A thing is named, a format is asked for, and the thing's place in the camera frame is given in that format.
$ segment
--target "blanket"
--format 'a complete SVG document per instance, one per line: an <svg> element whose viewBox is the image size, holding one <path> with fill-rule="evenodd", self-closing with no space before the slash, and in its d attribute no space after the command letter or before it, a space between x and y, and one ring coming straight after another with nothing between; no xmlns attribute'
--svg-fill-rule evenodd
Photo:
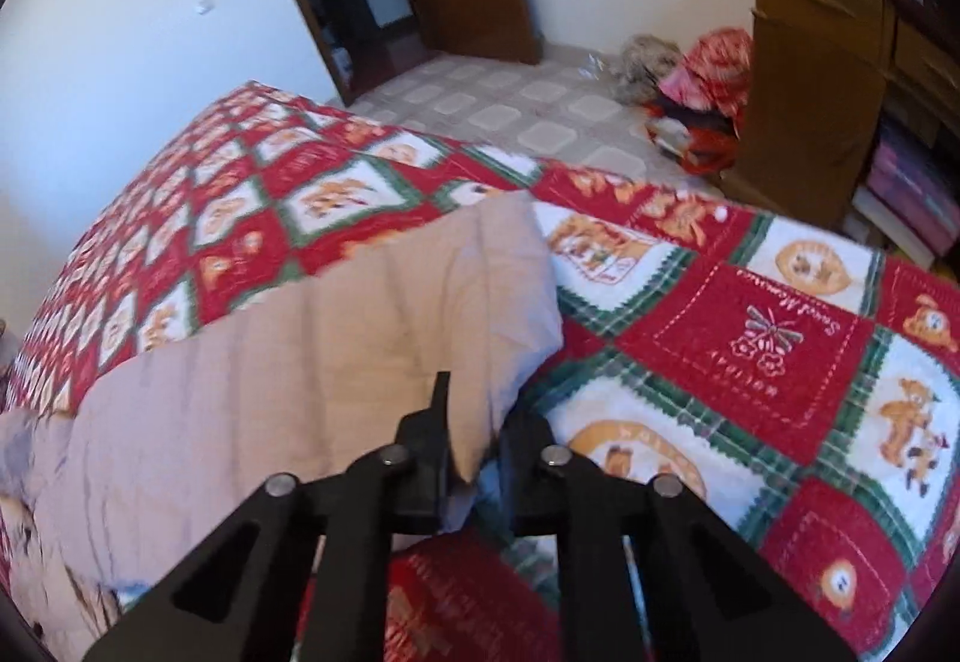
<svg viewBox="0 0 960 662"><path fill-rule="evenodd" d="M392 442L439 371L471 483L520 385L559 347L530 198L504 194L133 358L75 420L0 416L23 423L0 426L0 492L53 511L41 532L62 563L37 590L64 565L114 589L156 583L269 475L318 480Z"/></svg>
<svg viewBox="0 0 960 662"><path fill-rule="evenodd" d="M150 347L517 189L536 199L565 342L520 403L613 474L680 475L858 654L882 658L960 540L960 294L785 218L251 83L80 239L8 405L82 409ZM488 518L503 560L550 600L550 557Z"/></svg>

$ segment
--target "drawer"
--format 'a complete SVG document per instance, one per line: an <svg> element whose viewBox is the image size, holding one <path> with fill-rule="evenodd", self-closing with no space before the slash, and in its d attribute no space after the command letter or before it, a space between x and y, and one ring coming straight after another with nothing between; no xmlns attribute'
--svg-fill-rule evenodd
<svg viewBox="0 0 960 662"><path fill-rule="evenodd" d="M960 65L911 25L896 26L894 66L954 114L960 114Z"/></svg>
<svg viewBox="0 0 960 662"><path fill-rule="evenodd" d="M883 0L757 0L761 16L811 32L880 64Z"/></svg>

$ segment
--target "tiled floor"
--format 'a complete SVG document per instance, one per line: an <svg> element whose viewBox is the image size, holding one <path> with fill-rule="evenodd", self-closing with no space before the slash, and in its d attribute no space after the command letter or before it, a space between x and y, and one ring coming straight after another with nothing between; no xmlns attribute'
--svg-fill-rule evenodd
<svg viewBox="0 0 960 662"><path fill-rule="evenodd" d="M672 187L719 192L661 155L645 115L578 69L440 56L361 96L351 112L411 131L486 141Z"/></svg>

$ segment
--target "drawer handle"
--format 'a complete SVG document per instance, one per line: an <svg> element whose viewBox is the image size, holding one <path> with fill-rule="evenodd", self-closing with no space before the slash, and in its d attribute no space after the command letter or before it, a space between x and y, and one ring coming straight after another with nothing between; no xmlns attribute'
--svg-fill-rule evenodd
<svg viewBox="0 0 960 662"><path fill-rule="evenodd" d="M837 0L810 0L815 4L819 4L821 7L828 8L829 11L838 11L841 14L846 14L848 17L853 17L856 19L856 12L845 7L842 3Z"/></svg>
<svg viewBox="0 0 960 662"><path fill-rule="evenodd" d="M925 58L923 59L923 65L936 74L945 83L947 83L947 85L949 85L951 88L960 91L960 85L957 85L957 80L954 80L952 74L947 72L947 69L944 69L943 66L938 66L933 61L928 61Z"/></svg>

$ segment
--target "patchwork blanket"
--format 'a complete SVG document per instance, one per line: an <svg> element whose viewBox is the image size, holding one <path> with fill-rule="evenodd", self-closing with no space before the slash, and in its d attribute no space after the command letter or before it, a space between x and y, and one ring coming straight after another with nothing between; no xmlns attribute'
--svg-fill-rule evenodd
<svg viewBox="0 0 960 662"><path fill-rule="evenodd" d="M7 405L75 411L128 357L518 188L538 200L565 336L520 403L612 474L678 475L858 654L882 657L960 539L960 294L784 218L249 83L80 240ZM549 591L545 548L501 539Z"/></svg>

